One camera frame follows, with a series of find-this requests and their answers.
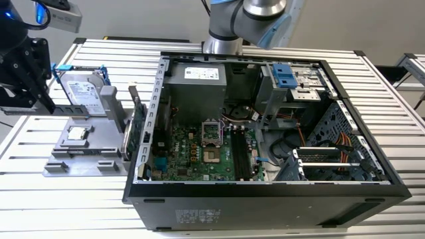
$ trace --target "white label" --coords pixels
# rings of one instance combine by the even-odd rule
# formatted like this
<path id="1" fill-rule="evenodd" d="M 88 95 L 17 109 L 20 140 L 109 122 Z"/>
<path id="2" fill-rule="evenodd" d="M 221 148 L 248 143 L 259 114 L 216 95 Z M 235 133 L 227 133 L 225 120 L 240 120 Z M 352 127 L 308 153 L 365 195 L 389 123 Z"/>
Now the white label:
<path id="1" fill-rule="evenodd" d="M 221 209 L 177 209 L 177 223 L 217 223 Z"/>
<path id="2" fill-rule="evenodd" d="M 75 102 L 87 107 L 89 114 L 105 114 L 95 85 L 80 81 L 68 81 L 67 83 Z"/>
<path id="3" fill-rule="evenodd" d="M 185 69 L 185 79 L 219 80 L 219 69 L 188 67 Z"/>
<path id="4" fill-rule="evenodd" d="M 253 113 L 252 115 L 252 120 L 257 121 L 260 114 L 257 112 Z"/>
<path id="5" fill-rule="evenodd" d="M 84 154 L 83 151 L 68 151 L 69 154 Z"/>

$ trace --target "aluminum workbench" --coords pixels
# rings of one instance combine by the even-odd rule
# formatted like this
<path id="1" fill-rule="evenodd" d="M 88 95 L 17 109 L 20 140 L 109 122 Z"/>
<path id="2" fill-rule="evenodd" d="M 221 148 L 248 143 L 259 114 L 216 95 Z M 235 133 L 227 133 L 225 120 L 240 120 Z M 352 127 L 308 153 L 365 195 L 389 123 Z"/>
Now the aluminum workbench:
<path id="1" fill-rule="evenodd" d="M 108 67 L 117 98 L 133 106 L 128 85 L 148 103 L 160 51 L 200 52 L 200 44 L 87 40 L 61 64 Z M 425 123 L 367 57 L 353 51 L 247 46 L 244 54 L 327 60 L 413 197 L 348 230 L 268 230 L 156 233 L 121 203 L 127 177 L 44 178 L 51 150 L 67 118 L 21 117 L 0 145 L 0 238 L 425 238 Z M 51 96 L 65 94 L 51 81 Z"/>

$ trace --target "motherboard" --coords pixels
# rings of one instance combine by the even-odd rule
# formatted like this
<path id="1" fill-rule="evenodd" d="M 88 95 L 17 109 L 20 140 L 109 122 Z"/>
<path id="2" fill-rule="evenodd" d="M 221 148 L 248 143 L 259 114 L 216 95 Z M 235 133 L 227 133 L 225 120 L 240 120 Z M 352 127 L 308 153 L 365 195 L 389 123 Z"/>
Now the motherboard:
<path id="1" fill-rule="evenodd" d="M 236 130 L 224 126 L 217 130 L 211 124 L 204 130 L 203 127 L 173 127 L 168 157 L 155 159 L 153 180 L 264 181 L 263 168 L 255 160 L 260 157 L 255 132 L 252 129 L 237 132 L 243 133 L 244 143 L 237 144 L 236 151 L 232 145 Z M 205 144 L 205 139 L 216 144 Z"/>

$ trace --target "white wall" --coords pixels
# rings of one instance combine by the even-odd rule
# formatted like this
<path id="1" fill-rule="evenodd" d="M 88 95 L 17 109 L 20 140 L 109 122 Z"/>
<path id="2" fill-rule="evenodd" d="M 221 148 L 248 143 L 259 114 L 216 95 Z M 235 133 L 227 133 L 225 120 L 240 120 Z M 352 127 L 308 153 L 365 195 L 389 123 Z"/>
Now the white wall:
<path id="1" fill-rule="evenodd" d="M 289 47 L 363 50 L 393 65 L 425 54 L 425 0 L 307 0 Z"/>
<path id="2" fill-rule="evenodd" d="M 33 22 L 33 2 L 12 0 L 25 21 Z M 53 28 L 31 32 L 49 42 L 52 61 L 59 62 L 76 37 L 104 36 L 188 39 L 208 36 L 209 17 L 200 0 L 71 0 L 83 13 L 80 33 Z"/>

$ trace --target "green motherboard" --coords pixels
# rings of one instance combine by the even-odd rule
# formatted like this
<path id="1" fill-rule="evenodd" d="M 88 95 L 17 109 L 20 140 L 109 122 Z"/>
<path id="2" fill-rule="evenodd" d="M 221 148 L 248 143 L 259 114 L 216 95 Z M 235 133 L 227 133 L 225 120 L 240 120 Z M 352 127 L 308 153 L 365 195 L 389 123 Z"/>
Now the green motherboard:
<path id="1" fill-rule="evenodd" d="M 223 129 L 220 147 L 203 147 L 201 127 L 173 127 L 171 151 L 167 157 L 167 171 L 153 170 L 153 180 L 163 181 L 235 181 L 231 130 Z M 247 163 L 253 169 L 253 158 L 259 155 L 259 145 L 253 130 L 244 132 L 247 140 Z M 217 129 L 205 127 L 205 138 L 217 139 Z M 261 165 L 256 165 L 255 181 L 264 181 Z"/>

